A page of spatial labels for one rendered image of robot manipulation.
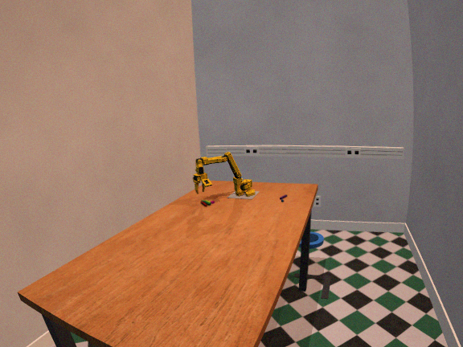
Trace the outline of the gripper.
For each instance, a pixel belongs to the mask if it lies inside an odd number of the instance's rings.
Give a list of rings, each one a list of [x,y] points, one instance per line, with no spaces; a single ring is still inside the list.
[[[193,181],[195,183],[195,191],[196,191],[197,194],[199,193],[199,183],[200,182],[203,183],[203,192],[205,190],[205,187],[212,186],[211,181],[209,179],[207,179],[207,173],[204,173],[204,174],[201,174],[201,175],[194,174]]]

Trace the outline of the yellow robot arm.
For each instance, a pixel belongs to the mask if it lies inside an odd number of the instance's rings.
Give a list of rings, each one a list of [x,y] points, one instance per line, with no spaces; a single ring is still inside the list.
[[[241,173],[237,167],[237,164],[235,163],[231,153],[227,152],[224,154],[224,156],[220,157],[201,157],[197,158],[195,160],[196,162],[196,169],[195,171],[197,172],[198,175],[204,174],[204,168],[203,165],[209,165],[209,164],[214,164],[214,163],[220,163],[220,162],[225,162],[228,161],[232,172],[234,173],[235,177],[233,178],[234,182],[234,187],[235,187],[235,192],[237,196],[240,196],[244,193],[246,193],[246,196],[251,196],[255,195],[255,190],[252,190],[251,188],[251,180],[243,180],[241,178]],[[198,163],[198,166],[197,166]],[[242,181],[243,180],[243,181]]]

